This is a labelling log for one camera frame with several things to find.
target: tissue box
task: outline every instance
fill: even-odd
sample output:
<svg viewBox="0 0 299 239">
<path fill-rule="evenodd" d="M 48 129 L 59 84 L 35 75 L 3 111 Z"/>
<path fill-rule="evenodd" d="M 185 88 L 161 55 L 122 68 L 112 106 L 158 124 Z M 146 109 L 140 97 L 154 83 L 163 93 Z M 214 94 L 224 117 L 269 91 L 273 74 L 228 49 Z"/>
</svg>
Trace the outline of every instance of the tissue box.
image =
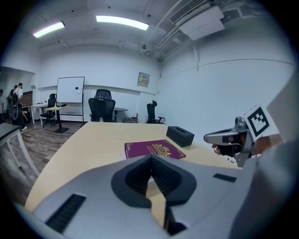
<svg viewBox="0 0 299 239">
<path fill-rule="evenodd" d="M 194 134 L 178 126 L 169 126 L 166 136 L 176 142 L 180 147 L 192 144 Z"/>
</svg>

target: fluorescent light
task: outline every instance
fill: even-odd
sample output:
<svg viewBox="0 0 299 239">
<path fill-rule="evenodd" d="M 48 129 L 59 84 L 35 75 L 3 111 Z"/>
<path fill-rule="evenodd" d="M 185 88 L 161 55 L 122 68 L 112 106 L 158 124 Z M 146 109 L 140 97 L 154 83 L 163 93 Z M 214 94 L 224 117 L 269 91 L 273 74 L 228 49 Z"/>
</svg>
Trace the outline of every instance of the fluorescent light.
<svg viewBox="0 0 299 239">
<path fill-rule="evenodd" d="M 111 22 L 111 23 L 119 23 L 123 25 L 132 26 L 135 28 L 140 28 L 142 30 L 146 30 L 149 25 L 145 24 L 140 21 L 134 21 L 128 18 L 122 18 L 122 17 L 111 17 L 111 16 L 97 16 L 97 22 Z"/>
<path fill-rule="evenodd" d="M 61 28 L 64 28 L 64 23 L 62 21 L 59 22 L 59 23 L 56 23 L 54 25 L 48 26 L 48 27 L 34 33 L 33 36 L 35 36 L 36 38 L 39 38 L 42 35 L 45 35 L 49 32 L 52 32 L 52 31 L 55 31 L 55 30 L 58 30 L 58 29 L 61 29 Z"/>
</svg>

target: wooden desk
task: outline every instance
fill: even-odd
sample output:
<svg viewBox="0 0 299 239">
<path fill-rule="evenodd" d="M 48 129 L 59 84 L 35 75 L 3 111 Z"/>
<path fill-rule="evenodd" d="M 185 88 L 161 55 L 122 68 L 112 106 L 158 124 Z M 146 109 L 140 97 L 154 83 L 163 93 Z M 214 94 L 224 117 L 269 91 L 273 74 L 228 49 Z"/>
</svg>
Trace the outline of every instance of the wooden desk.
<svg viewBox="0 0 299 239">
<path fill-rule="evenodd" d="M 33 186 L 25 208 L 32 212 L 50 193 L 84 171 L 120 161 L 126 142 L 167 139 L 186 154 L 184 160 L 188 162 L 237 168 L 195 142 L 191 146 L 181 148 L 166 137 L 166 131 L 167 126 L 164 124 L 88 122 L 64 143 L 48 162 Z M 162 224 L 165 205 L 163 195 L 159 190 L 153 189 L 148 198 L 153 203 L 154 217 Z"/>
<path fill-rule="evenodd" d="M 63 107 L 51 107 L 51 108 L 48 108 L 48 109 L 45 109 L 46 111 L 56 111 L 56 115 L 57 115 L 57 121 L 58 121 L 58 124 L 59 124 L 59 129 L 55 130 L 54 132 L 55 133 L 59 133 L 59 134 L 62 134 L 63 132 L 67 131 L 69 128 L 62 128 L 61 127 L 61 121 L 60 121 L 60 114 L 59 114 L 59 110 L 62 110 L 62 109 L 65 109 L 65 108 L 68 108 L 70 107 L 69 105 L 67 106 L 63 106 Z"/>
</svg>

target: black office chair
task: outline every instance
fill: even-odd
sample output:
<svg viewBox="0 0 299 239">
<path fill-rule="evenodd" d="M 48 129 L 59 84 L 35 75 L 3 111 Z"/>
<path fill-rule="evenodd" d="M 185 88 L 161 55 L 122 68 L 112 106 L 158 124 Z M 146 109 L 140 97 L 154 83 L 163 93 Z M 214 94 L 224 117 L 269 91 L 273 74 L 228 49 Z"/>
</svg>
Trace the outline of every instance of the black office chair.
<svg viewBox="0 0 299 239">
<path fill-rule="evenodd" d="M 153 100 L 152 104 L 147 104 L 148 108 L 148 115 L 149 118 L 146 121 L 147 124 L 164 124 L 161 123 L 161 119 L 164 119 L 164 117 L 158 117 L 159 119 L 155 119 L 155 107 L 157 106 L 157 102 Z"/>
<path fill-rule="evenodd" d="M 56 104 L 56 94 L 50 94 L 50 99 L 48 100 L 48 108 L 54 107 Z M 54 124 L 52 124 L 51 119 L 55 116 L 55 111 L 47 111 L 46 113 L 43 111 L 41 114 L 42 117 L 46 118 L 46 122 L 43 123 L 43 128 L 45 124 L 50 123 L 51 127 L 55 127 Z"/>
<path fill-rule="evenodd" d="M 111 92 L 109 90 L 98 89 L 94 97 L 99 97 L 100 95 L 103 95 L 104 98 L 112 99 Z"/>
<path fill-rule="evenodd" d="M 97 99 L 90 98 L 88 100 L 90 110 L 92 112 L 92 121 L 99 122 L 103 118 L 104 122 L 113 122 L 112 114 L 115 106 L 113 99 Z"/>
</svg>

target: ceiling vent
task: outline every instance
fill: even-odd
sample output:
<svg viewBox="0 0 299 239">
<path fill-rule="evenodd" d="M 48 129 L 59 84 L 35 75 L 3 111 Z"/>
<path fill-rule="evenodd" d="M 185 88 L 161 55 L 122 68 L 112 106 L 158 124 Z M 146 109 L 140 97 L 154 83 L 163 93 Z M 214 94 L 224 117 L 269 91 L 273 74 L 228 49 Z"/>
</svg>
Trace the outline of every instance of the ceiling vent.
<svg viewBox="0 0 299 239">
<path fill-rule="evenodd" d="M 195 41 L 206 35 L 223 30 L 224 26 L 220 21 L 222 18 L 224 18 L 223 13 L 218 6 L 214 6 L 192 17 L 179 26 L 179 29 Z"/>
<path fill-rule="evenodd" d="M 210 4 L 207 3 L 207 0 L 191 0 L 178 10 L 177 13 L 170 18 L 170 21 L 180 26 L 208 8 L 210 8 Z"/>
</svg>

